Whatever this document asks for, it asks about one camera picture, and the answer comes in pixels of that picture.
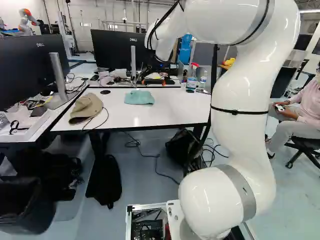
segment black bag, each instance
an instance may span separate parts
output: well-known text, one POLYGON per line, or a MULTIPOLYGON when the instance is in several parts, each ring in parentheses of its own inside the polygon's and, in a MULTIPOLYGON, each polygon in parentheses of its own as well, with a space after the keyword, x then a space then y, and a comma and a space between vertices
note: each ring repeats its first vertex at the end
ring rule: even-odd
POLYGON ((107 205, 112 209, 121 193, 121 174, 117 160, 113 155, 105 155, 103 160, 94 162, 85 196, 95 198, 102 206, 107 205))
POLYGON ((200 140, 194 136, 192 131, 180 129, 174 137, 165 143, 168 156, 177 164, 184 167, 188 161, 188 155, 193 144, 200 140))
POLYGON ((27 148, 18 152, 13 161, 17 176, 40 178, 44 191, 53 201, 72 200, 76 190, 71 187, 83 182, 82 164, 76 157, 27 148))
POLYGON ((41 234, 48 229, 56 208, 39 178, 0 177, 0 230, 10 234, 41 234))

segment ceiling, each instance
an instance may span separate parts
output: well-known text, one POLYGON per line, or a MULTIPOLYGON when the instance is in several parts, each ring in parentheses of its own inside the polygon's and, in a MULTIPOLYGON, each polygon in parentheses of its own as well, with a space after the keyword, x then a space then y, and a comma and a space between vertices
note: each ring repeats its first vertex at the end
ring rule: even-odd
POLYGON ((294 0, 299 9, 320 9, 320 0, 294 0))

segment chair wheel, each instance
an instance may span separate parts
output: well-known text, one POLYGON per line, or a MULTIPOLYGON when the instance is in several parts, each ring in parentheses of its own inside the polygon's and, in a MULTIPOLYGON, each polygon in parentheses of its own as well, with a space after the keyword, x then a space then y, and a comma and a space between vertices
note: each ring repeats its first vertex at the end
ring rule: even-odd
POLYGON ((292 162, 287 162, 286 163, 286 165, 285 165, 285 167, 287 168, 287 169, 292 169, 293 167, 294 167, 294 164, 292 163, 292 162))

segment beige hat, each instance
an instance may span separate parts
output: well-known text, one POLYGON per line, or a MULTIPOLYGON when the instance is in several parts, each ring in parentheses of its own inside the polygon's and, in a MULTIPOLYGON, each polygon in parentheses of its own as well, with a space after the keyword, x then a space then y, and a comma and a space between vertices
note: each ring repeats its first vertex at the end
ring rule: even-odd
POLYGON ((88 93, 75 101, 70 113, 70 124, 80 124, 94 118, 104 107, 104 103, 93 93, 88 93))

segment computer monitor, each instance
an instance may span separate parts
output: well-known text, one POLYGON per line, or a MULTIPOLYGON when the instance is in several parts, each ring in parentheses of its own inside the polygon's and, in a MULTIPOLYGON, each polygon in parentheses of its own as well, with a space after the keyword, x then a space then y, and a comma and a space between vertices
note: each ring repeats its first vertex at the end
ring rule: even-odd
POLYGON ((37 95, 56 80, 49 53, 59 53, 66 76, 70 67, 61 35, 0 38, 0 111, 37 95))
POLYGON ((131 70, 131 46, 135 46, 137 70, 151 58, 144 33, 91 29, 91 36, 98 67, 131 70))
POLYGON ((307 47, 311 41, 311 38, 312 38, 312 35, 299 34, 296 44, 294 46, 294 49, 302 50, 302 51, 307 50, 307 47))
POLYGON ((295 67, 288 67, 288 66, 283 66, 280 69, 278 76, 274 81, 270 98, 278 99, 283 96, 292 78, 294 77, 296 71, 297 69, 295 67))

